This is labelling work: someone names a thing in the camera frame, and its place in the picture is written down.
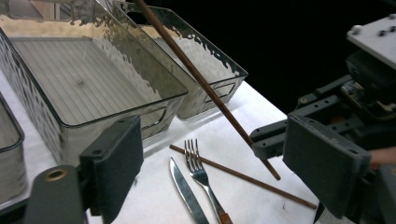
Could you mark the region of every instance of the black background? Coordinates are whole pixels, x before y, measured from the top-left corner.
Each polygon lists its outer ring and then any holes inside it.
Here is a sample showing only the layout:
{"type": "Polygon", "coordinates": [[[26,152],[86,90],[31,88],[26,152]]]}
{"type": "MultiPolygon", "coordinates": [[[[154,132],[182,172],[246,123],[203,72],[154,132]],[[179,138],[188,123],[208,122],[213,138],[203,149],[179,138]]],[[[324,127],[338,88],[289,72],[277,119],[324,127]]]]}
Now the black background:
{"type": "Polygon", "coordinates": [[[176,12],[248,72],[245,81],[289,113],[300,96],[347,74],[347,31],[395,13],[381,0],[147,0],[176,12]]]}

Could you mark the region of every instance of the fork handle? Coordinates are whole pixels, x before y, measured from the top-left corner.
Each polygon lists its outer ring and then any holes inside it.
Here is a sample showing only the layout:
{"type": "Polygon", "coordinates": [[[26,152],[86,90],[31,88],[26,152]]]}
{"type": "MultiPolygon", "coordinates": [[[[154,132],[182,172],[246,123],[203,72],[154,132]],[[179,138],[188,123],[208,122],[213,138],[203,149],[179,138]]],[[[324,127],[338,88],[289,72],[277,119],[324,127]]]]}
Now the fork handle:
{"type": "Polygon", "coordinates": [[[231,221],[230,216],[228,216],[227,213],[219,215],[219,218],[220,218],[220,223],[221,224],[233,224],[233,222],[231,221]]]}

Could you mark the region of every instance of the wooden rod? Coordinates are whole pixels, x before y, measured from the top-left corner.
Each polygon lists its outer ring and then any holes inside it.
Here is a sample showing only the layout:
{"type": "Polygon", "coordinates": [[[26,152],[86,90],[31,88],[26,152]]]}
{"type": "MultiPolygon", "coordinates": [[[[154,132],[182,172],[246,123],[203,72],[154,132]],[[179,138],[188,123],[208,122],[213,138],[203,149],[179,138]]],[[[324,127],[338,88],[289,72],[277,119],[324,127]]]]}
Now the wooden rod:
{"type": "MultiPolygon", "coordinates": [[[[177,151],[177,152],[182,153],[182,154],[185,153],[185,150],[182,149],[182,148],[180,148],[180,147],[177,147],[177,146],[174,146],[174,145],[170,145],[169,147],[170,147],[171,149],[177,151]]],[[[218,164],[218,163],[215,163],[215,162],[213,162],[213,161],[210,161],[210,160],[208,160],[208,159],[205,159],[205,158],[202,157],[202,156],[200,156],[200,158],[201,158],[201,161],[204,162],[204,163],[206,163],[206,164],[209,164],[209,165],[211,165],[211,166],[213,166],[213,167],[216,167],[216,168],[218,168],[218,169],[220,169],[220,170],[222,170],[222,171],[225,171],[225,172],[227,172],[227,173],[229,173],[229,174],[231,174],[231,175],[235,175],[235,176],[237,176],[237,177],[239,177],[239,178],[242,178],[242,179],[244,179],[244,180],[246,180],[246,181],[248,181],[248,182],[250,182],[250,183],[252,183],[252,184],[255,184],[255,185],[259,186],[259,187],[262,187],[262,188],[264,188],[264,189],[268,189],[268,190],[270,190],[270,191],[272,191],[272,192],[274,192],[274,193],[276,193],[276,194],[282,195],[282,196],[284,196],[284,197],[286,197],[286,198],[288,198],[288,199],[290,199],[290,200],[292,200],[292,201],[295,201],[295,202],[297,202],[297,203],[300,203],[300,204],[305,205],[305,206],[307,206],[307,207],[309,207],[309,208],[312,208],[312,209],[317,209],[317,208],[318,208],[318,207],[317,207],[315,204],[313,204],[313,203],[310,203],[310,202],[308,202],[308,201],[306,201],[306,200],[304,200],[304,199],[298,198],[298,197],[296,197],[296,196],[294,196],[294,195],[292,195],[292,194],[289,194],[289,193],[287,193],[287,192],[285,192],[285,191],[283,191],[283,190],[281,190],[281,189],[277,189],[277,188],[272,187],[272,186],[270,186],[270,185],[268,185],[268,184],[265,184],[265,183],[261,182],[260,180],[254,179],[254,178],[252,178],[252,177],[250,177],[250,176],[247,176],[247,175],[243,175],[243,174],[241,174],[241,173],[239,173],[239,172],[236,172],[235,170],[232,170],[232,169],[230,169],[230,168],[228,168],[228,167],[225,167],[225,166],[223,166],[223,165],[220,165],[220,164],[218,164]]]]}
{"type": "MultiPolygon", "coordinates": [[[[204,89],[206,94],[212,99],[212,101],[216,104],[219,110],[224,114],[228,121],[233,125],[233,127],[238,131],[238,133],[242,136],[242,138],[246,141],[246,143],[251,147],[253,141],[250,136],[245,132],[227,106],[220,100],[220,98],[216,95],[213,89],[206,82],[205,78],[201,75],[198,69],[194,66],[194,64],[190,61],[184,51],[178,46],[175,40],[170,36],[166,30],[163,28],[161,22],[157,19],[157,17],[152,13],[151,9],[146,5],[143,0],[134,0],[137,6],[142,11],[142,14],[148,19],[152,26],[157,30],[163,40],[168,44],[171,50],[176,54],[176,56],[183,62],[183,64],[189,69],[191,74],[194,76],[195,80],[198,84],[204,89]]],[[[268,160],[262,160],[262,163],[267,167],[267,169],[271,172],[271,174],[277,179],[280,179],[280,175],[276,172],[274,167],[268,160]]]]}

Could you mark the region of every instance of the white table surface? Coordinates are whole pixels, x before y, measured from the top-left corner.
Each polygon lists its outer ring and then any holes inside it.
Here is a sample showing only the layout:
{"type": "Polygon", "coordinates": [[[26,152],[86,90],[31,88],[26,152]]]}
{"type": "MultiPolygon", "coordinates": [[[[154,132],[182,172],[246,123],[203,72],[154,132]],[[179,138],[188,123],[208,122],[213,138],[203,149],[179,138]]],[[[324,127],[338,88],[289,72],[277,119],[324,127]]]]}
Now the white table surface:
{"type": "MultiPolygon", "coordinates": [[[[23,106],[0,70],[0,92],[21,125],[25,139],[24,156],[29,188],[21,197],[0,204],[0,209],[29,196],[31,184],[38,174],[56,165],[49,150],[23,106]]],[[[286,115],[252,89],[246,82],[227,104],[235,118],[250,134],[261,126],[285,119],[286,115]]],[[[170,145],[184,146],[185,139],[198,139],[202,157],[258,179],[308,202],[318,204],[318,198],[282,161],[269,160],[281,179],[275,180],[233,125],[214,108],[191,119],[174,118],[169,129],[143,141],[145,159],[141,171],[113,223],[194,223],[183,203],[169,171],[173,157],[190,184],[210,223],[217,223],[214,211],[204,189],[196,184],[187,171],[184,155],[170,149],[170,145]]],[[[294,202],[270,190],[260,188],[239,177],[204,164],[212,189],[234,224],[299,223],[312,224],[316,210],[294,202]]],[[[91,217],[89,223],[102,223],[100,217],[91,217]]]]}

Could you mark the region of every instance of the butter knife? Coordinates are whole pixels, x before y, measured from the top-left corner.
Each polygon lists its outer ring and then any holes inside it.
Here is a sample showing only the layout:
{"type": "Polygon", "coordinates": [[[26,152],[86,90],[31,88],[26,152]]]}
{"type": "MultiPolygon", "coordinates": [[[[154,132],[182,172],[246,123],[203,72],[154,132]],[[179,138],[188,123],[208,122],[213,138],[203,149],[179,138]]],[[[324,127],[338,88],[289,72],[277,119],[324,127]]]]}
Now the butter knife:
{"type": "Polygon", "coordinates": [[[187,183],[186,179],[184,178],[183,174],[178,169],[174,159],[171,157],[170,160],[170,170],[172,174],[172,178],[176,184],[178,192],[180,193],[181,197],[183,198],[184,203],[189,208],[189,211],[194,218],[197,224],[209,224],[204,214],[204,211],[201,208],[201,205],[196,200],[194,193],[190,189],[189,184],[187,183]]]}

